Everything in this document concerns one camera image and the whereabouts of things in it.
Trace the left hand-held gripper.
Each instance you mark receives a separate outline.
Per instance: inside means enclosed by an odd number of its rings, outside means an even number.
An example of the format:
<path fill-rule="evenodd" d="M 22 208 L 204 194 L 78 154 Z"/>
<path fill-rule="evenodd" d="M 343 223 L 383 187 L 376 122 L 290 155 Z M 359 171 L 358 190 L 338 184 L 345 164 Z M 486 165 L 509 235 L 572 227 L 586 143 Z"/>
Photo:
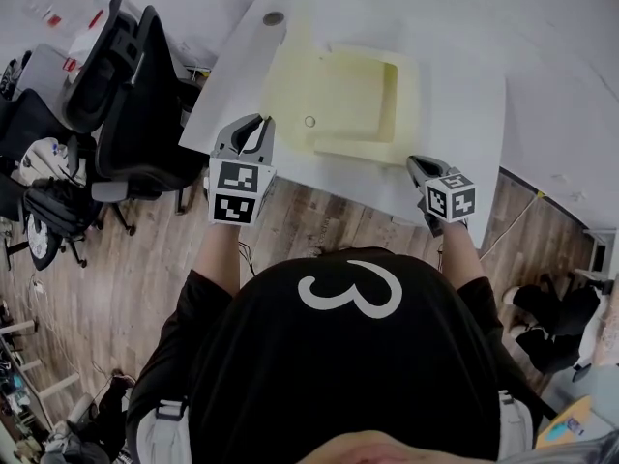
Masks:
<path fill-rule="evenodd" d="M 254 113 L 221 129 L 206 185 L 211 223 L 252 226 L 277 173 L 272 165 L 275 120 Z"/>

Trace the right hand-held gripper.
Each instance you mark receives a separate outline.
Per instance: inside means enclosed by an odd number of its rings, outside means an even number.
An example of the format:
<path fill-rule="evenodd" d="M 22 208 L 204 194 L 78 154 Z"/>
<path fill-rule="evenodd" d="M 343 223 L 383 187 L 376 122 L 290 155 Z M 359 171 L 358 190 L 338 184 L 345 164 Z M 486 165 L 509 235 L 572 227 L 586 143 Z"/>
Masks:
<path fill-rule="evenodd" d="M 442 235 L 443 223 L 461 223 L 476 213 L 477 187 L 460 170 L 443 160 L 409 156 L 406 169 L 422 195 L 420 209 L 433 237 Z"/>

